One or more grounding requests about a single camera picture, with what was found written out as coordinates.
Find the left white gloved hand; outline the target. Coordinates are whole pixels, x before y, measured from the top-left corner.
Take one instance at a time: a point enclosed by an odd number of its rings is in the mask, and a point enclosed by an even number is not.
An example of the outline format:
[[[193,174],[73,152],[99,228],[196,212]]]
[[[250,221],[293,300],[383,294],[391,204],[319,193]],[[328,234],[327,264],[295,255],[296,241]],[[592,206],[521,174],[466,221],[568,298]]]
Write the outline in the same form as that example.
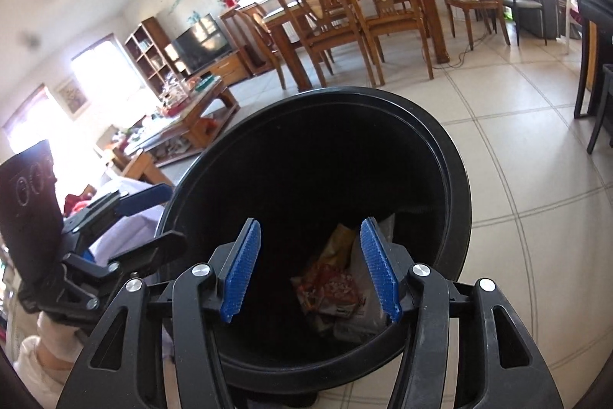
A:
[[[80,328],[53,321],[45,312],[41,312],[36,322],[38,326],[38,352],[51,365],[63,368],[74,365],[89,337]]]

